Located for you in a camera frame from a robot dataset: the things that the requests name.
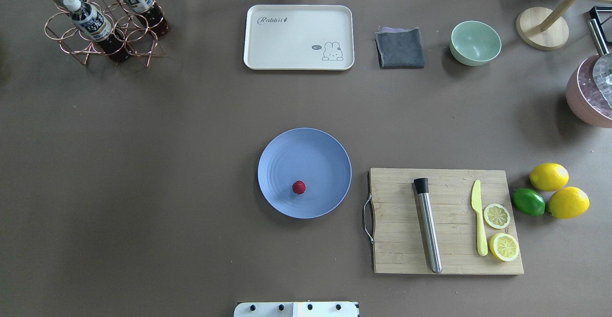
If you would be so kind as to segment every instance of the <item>pink bowl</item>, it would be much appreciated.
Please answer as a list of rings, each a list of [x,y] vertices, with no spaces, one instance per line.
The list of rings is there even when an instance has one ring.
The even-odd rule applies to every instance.
[[[612,128],[612,108],[606,103],[595,81],[593,66],[599,58],[587,58],[574,71],[566,88],[566,99],[572,112],[590,125]]]

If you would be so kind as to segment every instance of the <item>tabletop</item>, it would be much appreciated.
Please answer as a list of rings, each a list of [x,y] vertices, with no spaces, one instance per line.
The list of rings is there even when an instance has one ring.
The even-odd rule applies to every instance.
[[[231,316],[239,302],[350,300],[364,317],[607,316],[612,310],[612,132],[573,115],[572,72],[595,55],[580,0],[553,52],[514,21],[562,0],[158,0],[165,56],[88,66],[43,25],[49,0],[0,0],[0,314]],[[345,5],[355,63],[346,71],[252,71],[242,62],[256,4]],[[455,61],[453,27],[498,31],[498,58]],[[422,32],[423,69],[380,69],[379,26]],[[299,127],[345,147],[343,202],[293,219],[263,197],[266,145]],[[575,219],[514,210],[524,274],[373,271],[361,213],[371,167],[504,170],[563,164],[588,193]]]

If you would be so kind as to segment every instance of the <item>blue plate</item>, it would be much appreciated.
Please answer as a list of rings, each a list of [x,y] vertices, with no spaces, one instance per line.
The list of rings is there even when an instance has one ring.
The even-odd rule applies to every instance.
[[[274,138],[257,170],[264,197],[278,212],[299,219],[320,217],[345,198],[352,171],[344,147],[314,128],[296,128]],[[293,192],[301,180],[306,192]]]

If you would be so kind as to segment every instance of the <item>cutting board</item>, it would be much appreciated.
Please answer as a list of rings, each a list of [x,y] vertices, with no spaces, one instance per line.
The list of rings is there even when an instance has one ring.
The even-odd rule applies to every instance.
[[[427,177],[441,253],[442,274],[517,275],[521,255],[503,262],[476,251],[476,213],[470,205],[474,181],[481,180],[482,207],[501,204],[510,225],[497,230],[485,223],[487,240],[506,232],[518,240],[505,171],[452,169],[370,169],[374,223],[374,272],[433,274],[426,262],[415,178]]]

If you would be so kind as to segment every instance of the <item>white bottle cap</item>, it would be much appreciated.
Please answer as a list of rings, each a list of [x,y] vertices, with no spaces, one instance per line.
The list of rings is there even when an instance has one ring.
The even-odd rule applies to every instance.
[[[64,5],[66,8],[72,12],[75,12],[79,8],[81,8],[80,0],[64,0]]]

